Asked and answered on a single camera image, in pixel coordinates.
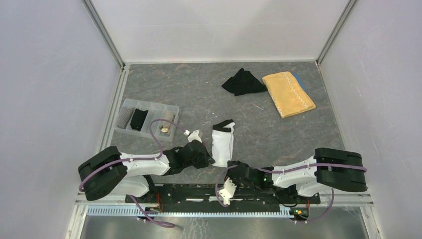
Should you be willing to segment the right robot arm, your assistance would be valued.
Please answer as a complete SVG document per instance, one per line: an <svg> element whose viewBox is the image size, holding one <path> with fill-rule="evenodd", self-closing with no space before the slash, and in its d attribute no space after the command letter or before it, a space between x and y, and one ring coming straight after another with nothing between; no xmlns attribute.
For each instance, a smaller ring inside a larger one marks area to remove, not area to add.
<svg viewBox="0 0 422 239"><path fill-rule="evenodd" d="M317 148L310 158L286 165L257 167L231 162L226 174L236 186L274 194L287 190L293 203L329 189L360 193L367 190L362 156L331 148Z"/></svg>

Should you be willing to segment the black underwear beige waistband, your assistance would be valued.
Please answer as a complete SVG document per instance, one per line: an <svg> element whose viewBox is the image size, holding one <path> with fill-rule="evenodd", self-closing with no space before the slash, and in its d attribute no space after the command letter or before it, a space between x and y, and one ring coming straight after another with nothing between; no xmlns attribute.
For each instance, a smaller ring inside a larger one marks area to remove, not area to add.
<svg viewBox="0 0 422 239"><path fill-rule="evenodd" d="M133 130L141 131L148 112L149 110L142 111L140 109L135 109L130 122L130 127Z"/></svg>

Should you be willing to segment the white underwear black waistband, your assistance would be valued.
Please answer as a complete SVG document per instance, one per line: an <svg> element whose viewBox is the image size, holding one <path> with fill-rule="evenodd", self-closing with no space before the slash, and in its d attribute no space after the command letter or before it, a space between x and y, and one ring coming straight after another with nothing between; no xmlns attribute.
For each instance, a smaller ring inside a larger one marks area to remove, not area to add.
<svg viewBox="0 0 422 239"><path fill-rule="evenodd" d="M228 162L232 160L234 126L233 119L227 119L212 126L211 155L215 167L227 167Z"/></svg>

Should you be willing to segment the clear plastic organizer box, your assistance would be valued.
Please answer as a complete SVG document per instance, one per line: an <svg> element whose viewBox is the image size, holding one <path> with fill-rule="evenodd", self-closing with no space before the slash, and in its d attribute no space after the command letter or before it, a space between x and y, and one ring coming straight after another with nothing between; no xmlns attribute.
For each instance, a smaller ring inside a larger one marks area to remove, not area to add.
<svg viewBox="0 0 422 239"><path fill-rule="evenodd" d="M154 102L146 102L146 101L140 101L140 100L134 100L134 99L125 99L122 103L121 108L122 107L135 108L135 109L140 109L142 111L149 110L149 112L141 131L133 130L130 127L130 122L132 118L129 120L129 123L126 129L117 128L116 127L116 120L118 117L117 116L113 123L113 129L116 132L133 135L133 136L145 137L145 138L152 138L155 136L158 140L166 141L166 142L171 142L173 140L177 127L172 125L171 131L169 134L162 133L160 131L160 121L162 120L161 117L164 111L171 111L175 115L175 119L173 122L177 123L179 119L179 112L180 112L180 108L178 106L166 105L166 104L154 103Z"/></svg>

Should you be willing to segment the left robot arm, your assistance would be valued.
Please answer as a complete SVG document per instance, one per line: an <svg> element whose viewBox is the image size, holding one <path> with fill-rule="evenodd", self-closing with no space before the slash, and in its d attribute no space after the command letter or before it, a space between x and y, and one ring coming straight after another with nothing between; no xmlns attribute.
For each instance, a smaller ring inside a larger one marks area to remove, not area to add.
<svg viewBox="0 0 422 239"><path fill-rule="evenodd" d="M149 155L127 154L109 146L78 167L79 191L85 193L88 201L109 194L126 194L150 203L156 198L156 189L148 184L147 176L174 175L188 167L201 169L214 163L198 140Z"/></svg>

